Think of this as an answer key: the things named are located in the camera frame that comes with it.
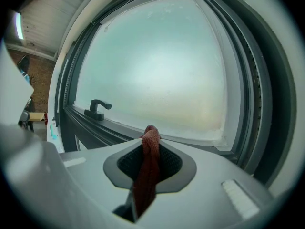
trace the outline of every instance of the frosted glass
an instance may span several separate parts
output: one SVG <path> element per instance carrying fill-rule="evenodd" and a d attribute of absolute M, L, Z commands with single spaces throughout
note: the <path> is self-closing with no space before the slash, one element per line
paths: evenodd
<path fill-rule="evenodd" d="M 161 135 L 216 140 L 224 95 L 220 47 L 201 9 L 194 0 L 156 0 L 100 27 L 75 105 L 88 109 L 92 99 L 105 100 L 112 104 L 106 119 L 141 130 L 155 125 Z"/>

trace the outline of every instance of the white ceiling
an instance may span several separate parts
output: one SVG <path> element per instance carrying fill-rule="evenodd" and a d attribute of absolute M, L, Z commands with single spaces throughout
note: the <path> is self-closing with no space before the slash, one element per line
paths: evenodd
<path fill-rule="evenodd" d="M 24 41 L 19 41 L 12 23 L 8 48 L 56 59 L 64 33 L 84 0 L 35 0 L 21 11 Z"/>

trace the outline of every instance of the metal frame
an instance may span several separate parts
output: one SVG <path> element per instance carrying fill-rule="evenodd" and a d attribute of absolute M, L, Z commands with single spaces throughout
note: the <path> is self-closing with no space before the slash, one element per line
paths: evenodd
<path fill-rule="evenodd" d="M 272 124 L 264 152 L 257 146 L 245 168 L 255 165 L 254 177 L 270 186 L 284 164 L 292 142 L 296 117 L 295 83 L 282 45 L 261 16 L 243 0 L 222 1 L 243 18 L 264 57 L 265 70 L 269 72 L 273 89 L 272 105 L 276 108 L 272 109 Z"/>
<path fill-rule="evenodd" d="M 65 85 L 59 95 L 59 120 L 60 130 L 65 151 L 76 151 L 75 135 L 87 148 L 97 148 L 138 138 L 142 133 L 124 127 L 122 125 L 104 120 L 102 122 L 91 120 L 83 115 L 82 109 L 72 104 L 75 101 L 77 81 L 89 45 L 97 31 L 98 26 L 104 18 L 124 6 L 128 1 L 135 0 L 114 0 L 88 25 L 75 43 L 74 49 L 69 57 L 67 67 L 62 74 L 60 82 Z M 272 104 L 270 83 L 264 58 L 254 37 L 247 29 L 238 15 L 221 0 L 204 0 L 223 23 L 227 33 L 235 47 L 236 54 L 240 61 L 243 89 L 242 99 L 244 106 L 238 127 L 234 145 L 231 151 L 220 151 L 216 147 L 201 146 L 185 143 L 202 150 L 220 154 L 242 168 L 246 168 L 247 161 L 255 155 L 262 154 L 265 147 L 266 137 L 270 127 L 268 120 L 271 118 Z M 253 173 L 259 157 L 252 159 L 252 165 L 248 172 Z"/>

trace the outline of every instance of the black mesh opening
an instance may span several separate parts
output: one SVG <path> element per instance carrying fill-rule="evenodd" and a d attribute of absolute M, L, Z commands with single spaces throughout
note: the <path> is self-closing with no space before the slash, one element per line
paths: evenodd
<path fill-rule="evenodd" d="M 118 168 L 129 176 L 133 181 L 138 177 L 138 174 L 143 163 L 143 148 L 142 145 L 135 148 L 133 151 L 125 154 L 118 160 Z"/>
<path fill-rule="evenodd" d="M 182 167 L 182 159 L 168 150 L 166 147 L 159 146 L 160 150 L 160 175 L 161 181 L 175 175 Z M 133 151 L 125 154 L 118 160 L 118 168 L 135 181 L 143 163 L 142 145 Z"/>
<path fill-rule="evenodd" d="M 166 147 L 160 145 L 160 175 L 161 181 L 175 175 L 182 167 L 182 159 L 168 150 Z"/>

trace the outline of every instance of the brick wall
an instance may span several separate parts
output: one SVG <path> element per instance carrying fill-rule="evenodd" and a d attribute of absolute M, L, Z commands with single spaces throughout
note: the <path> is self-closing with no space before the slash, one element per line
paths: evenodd
<path fill-rule="evenodd" d="M 47 112 L 50 83 L 56 62 L 16 50 L 8 51 L 16 64 L 25 54 L 30 56 L 28 75 L 34 75 L 32 97 L 35 103 L 35 111 Z"/>

